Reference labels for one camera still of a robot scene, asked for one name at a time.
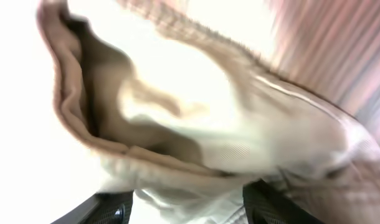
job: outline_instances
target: wooden floor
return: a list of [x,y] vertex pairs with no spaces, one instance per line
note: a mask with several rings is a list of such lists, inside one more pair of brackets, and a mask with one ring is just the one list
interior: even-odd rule
[[189,0],[184,10],[354,116],[380,144],[380,0]]

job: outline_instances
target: wrinkled fabric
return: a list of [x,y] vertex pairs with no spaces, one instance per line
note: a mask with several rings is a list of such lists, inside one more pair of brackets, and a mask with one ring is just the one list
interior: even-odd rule
[[39,11],[55,112],[114,178],[101,191],[136,190],[168,223],[224,223],[232,215],[221,214],[242,210],[242,186],[261,177],[292,195],[299,177],[326,186],[351,161],[380,166],[379,146],[353,118],[165,4],[68,7],[45,1]]

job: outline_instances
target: wooden surface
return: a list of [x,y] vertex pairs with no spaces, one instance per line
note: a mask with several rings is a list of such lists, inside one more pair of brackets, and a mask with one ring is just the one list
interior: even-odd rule
[[354,116],[380,144],[380,0],[190,0],[186,13]]

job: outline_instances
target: garment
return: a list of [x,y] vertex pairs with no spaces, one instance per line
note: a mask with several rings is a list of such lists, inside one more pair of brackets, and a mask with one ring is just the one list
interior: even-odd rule
[[39,11],[55,112],[113,177],[101,191],[136,190],[133,214],[145,203],[162,223],[227,223],[244,213],[242,186],[260,178],[288,191],[303,185],[295,177],[325,185],[351,161],[380,170],[379,146],[353,118],[167,5],[68,8],[44,1]]

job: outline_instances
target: beige fabric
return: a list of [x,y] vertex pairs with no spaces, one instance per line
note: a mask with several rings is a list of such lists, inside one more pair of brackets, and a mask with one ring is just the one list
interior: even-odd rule
[[[350,159],[380,161],[380,148],[355,120],[277,80],[242,46],[164,4],[121,2],[128,12],[100,2],[86,2],[72,15],[89,19],[94,34],[85,23],[69,21],[65,4],[45,3],[39,21],[57,65],[56,114],[123,180],[121,190],[150,189],[164,199],[171,199],[164,196],[168,189],[178,190],[184,202],[239,190],[278,168],[322,179]],[[83,14],[92,4],[112,6],[103,16],[121,15],[123,27]],[[128,21],[136,27],[124,26]],[[159,82],[163,77],[172,83]]]

